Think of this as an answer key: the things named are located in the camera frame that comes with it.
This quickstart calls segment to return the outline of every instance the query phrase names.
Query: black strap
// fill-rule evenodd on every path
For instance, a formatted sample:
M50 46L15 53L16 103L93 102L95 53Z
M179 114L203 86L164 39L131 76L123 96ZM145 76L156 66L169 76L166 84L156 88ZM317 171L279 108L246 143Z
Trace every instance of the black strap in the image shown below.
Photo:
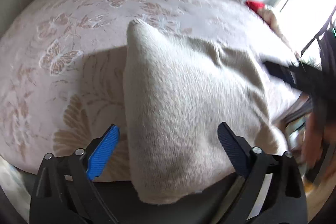
M323 38L317 40L320 46L320 57L322 71L336 76L336 38L335 35L329 31L324 33Z
M303 48L303 50L301 51L301 56L305 53L305 51L308 49L308 47L315 41L315 39L317 39L318 42L320 41L320 36L326 32L329 24L331 24L331 20L332 20L332 17L334 15L335 11L336 11L336 6L334 7L334 10L332 11L331 15L329 16L328 20L325 22L325 24L323 25L321 30L319 30L317 32L317 34L313 37L313 39L310 40L309 43Z

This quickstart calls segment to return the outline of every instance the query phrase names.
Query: person's hand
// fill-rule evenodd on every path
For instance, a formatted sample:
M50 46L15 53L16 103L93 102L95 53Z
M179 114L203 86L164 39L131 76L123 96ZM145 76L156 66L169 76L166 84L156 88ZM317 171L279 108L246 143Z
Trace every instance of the person's hand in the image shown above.
M322 155L322 134L316 132L316 118L312 113L306 121L306 132L302 145L302 156L308 167L314 167Z
M315 163L322 155L322 139L330 143L336 142L336 122L327 124L324 128L323 136L316 129L316 116L312 113L306 122L306 132L302 146L302 156L304 157L308 167L314 167ZM328 178L336 172L336 158L327 168L325 178Z

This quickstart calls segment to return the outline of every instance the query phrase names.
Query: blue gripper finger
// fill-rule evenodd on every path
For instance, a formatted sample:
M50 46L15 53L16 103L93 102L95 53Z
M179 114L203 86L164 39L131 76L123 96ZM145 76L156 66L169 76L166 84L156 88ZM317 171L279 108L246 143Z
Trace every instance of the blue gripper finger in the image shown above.
M115 125L111 126L103 140L89 157L86 174L90 180L100 176L103 172L119 141L119 134L119 128Z

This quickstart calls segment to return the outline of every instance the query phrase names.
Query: pillow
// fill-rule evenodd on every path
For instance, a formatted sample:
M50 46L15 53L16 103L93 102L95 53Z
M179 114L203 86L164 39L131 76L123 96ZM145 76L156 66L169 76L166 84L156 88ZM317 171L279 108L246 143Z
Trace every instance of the pillow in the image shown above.
M287 150L270 122L269 82L247 51L134 20L123 81L132 183L144 202L173 203L234 171L217 138L221 122L252 147Z

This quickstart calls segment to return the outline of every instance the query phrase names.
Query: bed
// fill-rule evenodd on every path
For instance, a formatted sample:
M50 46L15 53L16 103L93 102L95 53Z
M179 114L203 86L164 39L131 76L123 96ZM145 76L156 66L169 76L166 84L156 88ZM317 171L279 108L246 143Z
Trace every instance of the bed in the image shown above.
M23 9L30 0L18 2ZM2 14L14 20L19 8L9 11L11 7L14 5L3 6L7 10ZM69 155L100 137L111 120L118 121L120 142L97 180L113 182L98 183L102 192L129 193L124 202L109 201L111 206L121 208L130 200L138 205L133 216L120 209L118 219L127 223L145 219L142 208L150 206L156 216L175 215L178 222L181 219L172 212L193 203L199 214L190 207L185 209L188 221L184 223L206 223L234 174L217 179L213 186L201 189L200 195L187 195L166 207L141 203L129 182L122 74L127 55L125 34L132 19L141 19L161 32L222 41L236 50L248 49L259 58L295 61L293 52L269 27L236 0L35 0L0 40L1 155L20 170L36 174L44 154ZM265 81L269 83L266 101L273 102L267 106L268 119L275 121L298 94ZM282 142L281 137L269 136L275 143ZM22 172L13 171L18 177ZM19 211L28 220L27 212Z

